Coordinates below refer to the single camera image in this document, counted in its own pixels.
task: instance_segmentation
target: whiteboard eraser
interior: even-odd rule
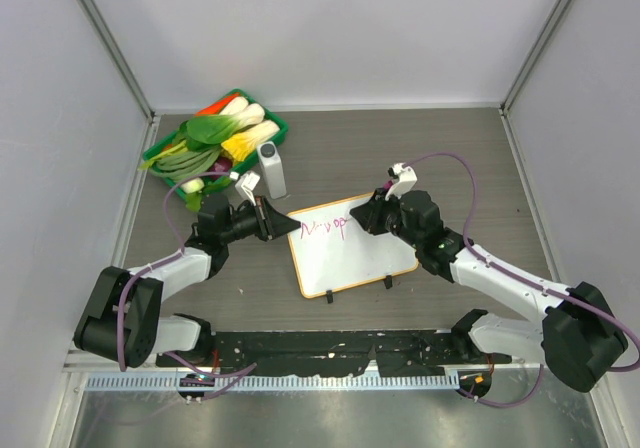
[[[262,176],[269,189],[269,196],[272,199],[282,198],[287,194],[287,187],[284,183],[282,159],[276,145],[272,141],[267,141],[258,146],[258,158]]]

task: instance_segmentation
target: robotic arm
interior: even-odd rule
[[[566,294],[612,315],[596,287],[543,280],[498,260],[444,226],[429,194],[411,190],[417,180],[413,169],[397,164],[390,175],[392,182],[351,210],[360,226],[372,235],[392,233],[416,250],[418,261],[429,273],[481,291],[525,320],[472,310],[451,330],[453,345],[463,360],[502,353],[545,363],[566,385],[587,392],[627,349],[624,333],[610,322],[546,293]],[[207,360],[214,344],[210,324],[184,314],[160,318],[160,305],[183,288],[215,276],[229,256],[230,243],[251,235],[269,241],[300,227],[264,197],[254,197],[258,180],[253,172],[240,178],[236,189],[244,201],[238,208],[219,193],[206,198],[184,250],[144,267],[104,269],[77,325],[76,346],[118,360],[117,306],[125,285],[144,272],[127,296],[124,364],[135,368],[149,355],[168,351],[178,351],[193,364]]]
[[[446,228],[426,191],[410,191],[417,178],[411,167],[389,170],[392,184],[378,188],[351,215],[372,235],[391,233],[416,250],[433,275],[481,291],[528,321],[508,320],[473,310],[452,329],[469,353],[503,353],[546,363],[571,388],[587,392],[627,349],[623,332],[548,289],[574,297],[610,315],[602,293],[588,283],[569,287],[540,279],[500,261],[479,245]],[[541,286],[542,291],[532,286]]]
[[[180,351],[192,363],[211,353],[208,322],[188,315],[160,318],[160,305],[183,288],[215,276],[229,257],[230,243],[251,235],[270,241],[300,227],[299,222],[277,212],[266,198],[254,197],[259,179],[253,172],[240,178],[236,189],[244,201],[237,209],[221,193],[208,196],[184,250],[148,265],[152,269],[136,281],[129,292],[124,322],[126,366],[138,367],[149,355],[167,351]],[[118,360],[115,307],[127,281],[144,268],[110,266],[100,273],[76,327],[78,348]]]

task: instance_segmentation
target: green basket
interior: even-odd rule
[[[251,95],[248,95],[247,93],[245,93],[240,89],[231,90],[229,93],[227,93],[220,99],[225,98],[233,93],[239,93],[241,96],[244,96],[249,101],[249,103],[257,103],[256,100],[254,100],[251,97]],[[273,121],[280,128],[280,131],[278,131],[278,133],[273,135],[269,140],[269,141],[273,141],[276,145],[279,145],[284,141],[285,137],[287,136],[287,131],[289,131],[289,126],[284,122],[282,118],[273,114],[271,111],[267,110],[264,106],[262,107],[264,108],[264,119]],[[170,135],[165,136],[158,143],[156,143],[147,151],[145,151],[142,154],[142,159],[144,161],[147,161],[149,158],[153,158],[154,156],[159,154],[165,146],[167,146],[169,143],[173,141],[173,138],[176,136],[176,133],[178,132],[174,131]],[[234,165],[232,170],[242,175],[247,171],[249,171],[249,169],[252,168],[256,163],[258,163],[258,154],[254,151],[242,163],[238,163],[237,165]],[[175,185],[175,183],[169,180],[168,178],[163,178],[163,180],[169,186]],[[229,177],[227,176],[223,176],[222,178],[218,178],[217,180],[212,180],[207,177],[203,179],[203,181],[205,183],[205,186],[202,189],[202,192],[205,194],[212,193],[214,191],[222,191],[231,183],[231,179],[229,179]],[[186,201],[186,193],[182,190],[182,188],[178,188],[176,190],[176,193],[180,198]]]

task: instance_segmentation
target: white wall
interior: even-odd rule
[[[145,120],[76,0],[0,0],[0,433],[42,447]]]
[[[512,120],[564,281],[640,332],[640,0],[576,0]],[[630,347],[624,361],[637,358]],[[640,372],[612,376],[640,446]]]
[[[96,0],[150,103],[501,102],[555,0]]]

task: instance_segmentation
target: table surface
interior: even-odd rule
[[[471,236],[494,255],[548,278],[549,271],[497,109],[367,110],[280,113],[289,133],[279,148],[287,189],[275,200],[282,213],[372,191],[387,168],[424,153],[451,151],[465,157],[479,183]],[[163,116],[158,139],[189,115]],[[455,160],[435,158],[415,167],[417,189],[429,191],[445,224],[462,230],[471,184]],[[177,241],[162,213],[168,186],[147,176],[126,266],[173,253]],[[234,205],[235,190],[227,190]],[[195,215],[175,197],[169,214],[185,237]],[[190,286],[162,306],[162,314],[187,313],[217,330],[346,330],[449,328],[472,308],[516,316],[495,300],[418,270],[395,279],[324,298],[302,297],[286,237],[265,244],[256,238],[230,245],[230,257],[214,278]]]

